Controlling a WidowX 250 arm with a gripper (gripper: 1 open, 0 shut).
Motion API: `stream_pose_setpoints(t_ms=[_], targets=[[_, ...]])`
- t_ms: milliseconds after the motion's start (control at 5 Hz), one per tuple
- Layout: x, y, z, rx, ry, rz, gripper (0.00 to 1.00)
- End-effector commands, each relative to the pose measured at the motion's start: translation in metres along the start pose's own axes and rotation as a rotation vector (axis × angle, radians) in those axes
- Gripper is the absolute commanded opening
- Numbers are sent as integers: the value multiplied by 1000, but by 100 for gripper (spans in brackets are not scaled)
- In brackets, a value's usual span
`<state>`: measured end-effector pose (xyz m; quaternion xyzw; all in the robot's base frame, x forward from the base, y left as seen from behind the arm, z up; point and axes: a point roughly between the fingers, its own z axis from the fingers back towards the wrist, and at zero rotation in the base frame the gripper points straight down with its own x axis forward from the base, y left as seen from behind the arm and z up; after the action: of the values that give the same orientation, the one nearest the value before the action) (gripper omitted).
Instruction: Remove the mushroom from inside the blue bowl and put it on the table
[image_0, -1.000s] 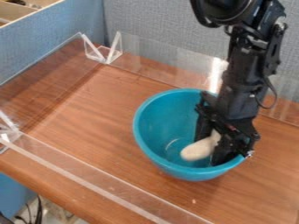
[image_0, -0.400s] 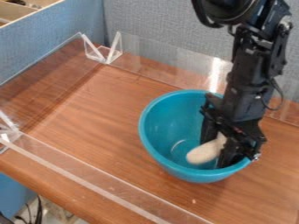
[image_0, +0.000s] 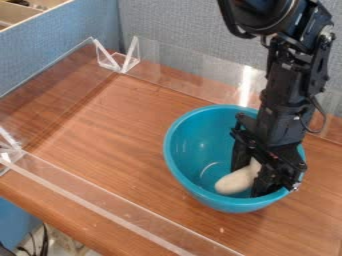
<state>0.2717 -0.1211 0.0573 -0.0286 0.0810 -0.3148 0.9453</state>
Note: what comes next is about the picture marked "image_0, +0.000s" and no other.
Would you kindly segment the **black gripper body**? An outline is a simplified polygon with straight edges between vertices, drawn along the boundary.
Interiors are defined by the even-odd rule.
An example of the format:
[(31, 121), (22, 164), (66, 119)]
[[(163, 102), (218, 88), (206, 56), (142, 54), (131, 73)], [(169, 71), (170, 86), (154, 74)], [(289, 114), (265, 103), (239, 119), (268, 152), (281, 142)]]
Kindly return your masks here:
[(300, 144), (305, 137), (305, 129), (301, 118), (308, 112), (308, 105), (290, 104), (289, 106), (261, 105), (257, 116), (246, 112), (235, 115), (237, 124), (231, 129), (234, 140), (257, 141), (255, 153), (260, 163), (282, 160), (304, 167), (308, 165), (298, 151)]

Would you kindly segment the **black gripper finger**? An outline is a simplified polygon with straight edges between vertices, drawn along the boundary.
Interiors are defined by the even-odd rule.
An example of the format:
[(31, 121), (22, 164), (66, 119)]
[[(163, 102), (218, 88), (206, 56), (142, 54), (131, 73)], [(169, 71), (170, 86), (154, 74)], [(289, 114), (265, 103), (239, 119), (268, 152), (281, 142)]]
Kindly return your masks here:
[(282, 160), (260, 163), (253, 159), (250, 164), (255, 172), (251, 186), (253, 197), (266, 196), (281, 188), (286, 188), (289, 191), (298, 189), (302, 183), (302, 166), (296, 166)]
[(231, 171), (235, 172), (241, 168), (250, 165), (251, 159), (260, 160), (255, 153), (257, 141), (247, 139), (246, 141), (235, 140), (233, 147)]

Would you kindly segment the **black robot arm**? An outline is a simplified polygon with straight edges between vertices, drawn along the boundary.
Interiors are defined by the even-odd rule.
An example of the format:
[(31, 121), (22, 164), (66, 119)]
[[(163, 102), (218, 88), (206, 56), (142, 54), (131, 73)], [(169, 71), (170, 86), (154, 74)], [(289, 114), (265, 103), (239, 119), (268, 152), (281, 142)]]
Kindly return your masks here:
[(237, 115), (231, 173), (215, 190), (254, 197), (298, 189), (308, 165), (298, 152), (310, 121), (322, 110), (317, 95), (329, 81), (336, 40), (333, 16), (320, 0), (217, 0), (226, 27), (243, 39), (258, 37), (269, 50), (258, 116)]

